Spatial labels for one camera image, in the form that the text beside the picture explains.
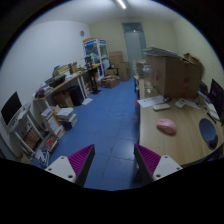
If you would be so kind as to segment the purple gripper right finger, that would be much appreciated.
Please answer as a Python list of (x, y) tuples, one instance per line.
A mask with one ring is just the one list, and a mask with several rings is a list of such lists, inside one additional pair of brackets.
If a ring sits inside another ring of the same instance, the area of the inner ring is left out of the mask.
[(139, 167), (138, 173), (145, 185), (182, 169), (169, 155), (160, 156), (139, 144), (134, 146), (134, 155)]

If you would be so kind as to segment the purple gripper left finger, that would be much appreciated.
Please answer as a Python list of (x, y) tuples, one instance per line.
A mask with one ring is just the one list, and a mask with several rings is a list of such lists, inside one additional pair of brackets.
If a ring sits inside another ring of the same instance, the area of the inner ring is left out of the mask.
[(83, 187), (94, 156), (95, 146), (91, 144), (69, 157), (60, 156), (46, 171)]

